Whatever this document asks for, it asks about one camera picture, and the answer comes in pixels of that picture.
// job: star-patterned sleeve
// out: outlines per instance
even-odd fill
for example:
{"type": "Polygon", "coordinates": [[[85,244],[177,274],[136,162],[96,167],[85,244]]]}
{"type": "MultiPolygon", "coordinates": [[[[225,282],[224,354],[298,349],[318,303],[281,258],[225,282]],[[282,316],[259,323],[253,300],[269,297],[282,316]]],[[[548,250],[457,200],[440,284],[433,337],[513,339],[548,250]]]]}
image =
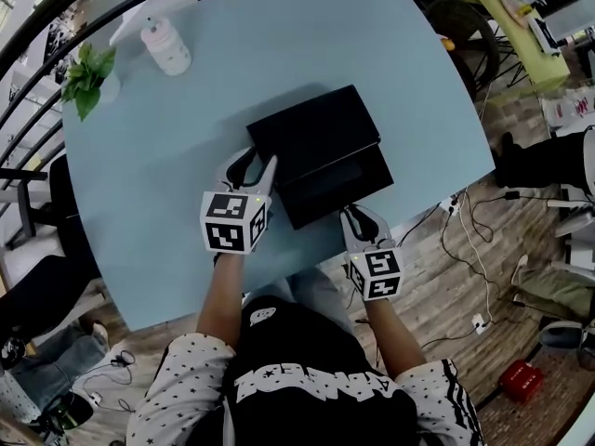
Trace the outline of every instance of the star-patterned sleeve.
{"type": "Polygon", "coordinates": [[[209,335],[186,334],[174,340],[130,418],[126,445],[185,444],[194,425],[221,403],[223,375],[234,356],[231,347],[209,335]]]}
{"type": "Polygon", "coordinates": [[[452,361],[420,365],[395,381],[416,403],[420,446],[483,446],[475,408],[452,361]]]}

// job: black metal railing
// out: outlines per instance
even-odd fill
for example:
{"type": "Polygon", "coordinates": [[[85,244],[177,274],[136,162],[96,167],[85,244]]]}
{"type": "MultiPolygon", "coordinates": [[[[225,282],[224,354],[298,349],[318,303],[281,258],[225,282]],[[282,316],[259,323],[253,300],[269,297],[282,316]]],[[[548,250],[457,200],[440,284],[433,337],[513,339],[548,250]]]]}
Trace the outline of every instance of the black metal railing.
{"type": "MultiPolygon", "coordinates": [[[[54,18],[61,12],[66,10],[77,0],[44,0],[32,15],[25,20],[22,26],[17,30],[13,37],[7,42],[5,47],[0,51],[0,79],[5,77],[11,66],[19,59],[33,39],[49,25],[54,18]]],[[[69,53],[71,53],[79,44],[84,42],[90,35],[97,32],[111,21],[123,15],[129,9],[145,2],[147,0],[125,0],[118,6],[110,9],[97,19],[89,22],[87,26],[82,28],[70,40],[62,44],[52,56],[39,68],[35,74],[23,85],[23,87],[15,94],[10,101],[5,111],[0,115],[0,130],[6,125],[10,116],[19,107],[27,97],[27,95],[34,89],[34,87],[41,81],[41,79],[50,74],[52,69],[69,53]]],[[[5,164],[11,153],[18,147],[29,131],[41,120],[41,118],[50,111],[53,106],[60,100],[60,90],[56,91],[29,119],[23,128],[13,137],[8,143],[7,148],[0,155],[0,167],[5,164]]],[[[48,129],[41,138],[30,148],[27,153],[19,160],[15,169],[22,169],[25,165],[39,152],[49,140],[51,140],[62,129],[62,121],[57,121],[50,129],[48,129]]],[[[38,164],[33,171],[40,171],[47,166],[61,151],[65,149],[64,143],[60,143],[52,149],[38,164]]],[[[12,183],[12,179],[7,179],[0,190],[5,190],[12,183]]],[[[5,203],[0,209],[0,216],[2,216],[10,203],[5,203]]],[[[7,244],[11,244],[18,236],[17,233],[12,237],[7,244]]]]}

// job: desk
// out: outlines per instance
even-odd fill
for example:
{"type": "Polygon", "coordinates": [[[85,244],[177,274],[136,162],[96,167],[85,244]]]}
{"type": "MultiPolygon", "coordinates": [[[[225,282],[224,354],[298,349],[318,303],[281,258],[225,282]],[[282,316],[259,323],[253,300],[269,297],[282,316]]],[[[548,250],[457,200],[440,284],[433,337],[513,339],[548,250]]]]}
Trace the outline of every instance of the desk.
{"type": "MultiPolygon", "coordinates": [[[[193,54],[187,72],[165,76],[133,35],[118,45],[118,99],[82,124],[72,104],[63,114],[86,235],[130,329],[202,306],[213,269],[203,192],[262,117],[354,84],[394,178],[362,203],[391,226],[494,168],[467,90],[412,0],[203,0],[169,17],[193,54]]],[[[336,215],[294,231],[276,196],[272,212],[246,291],[344,250],[336,215]]]]}
{"type": "MultiPolygon", "coordinates": [[[[552,91],[566,80],[570,71],[563,56],[546,55],[541,50],[541,46],[537,42],[533,32],[528,28],[522,28],[516,23],[502,6],[500,0],[466,1],[481,3],[490,15],[494,17],[494,20],[500,25],[502,32],[509,39],[532,83],[529,87],[509,89],[505,94],[496,97],[498,100],[520,96],[522,94],[552,91]]],[[[529,15],[539,18],[536,10],[533,10],[529,15]]]]}

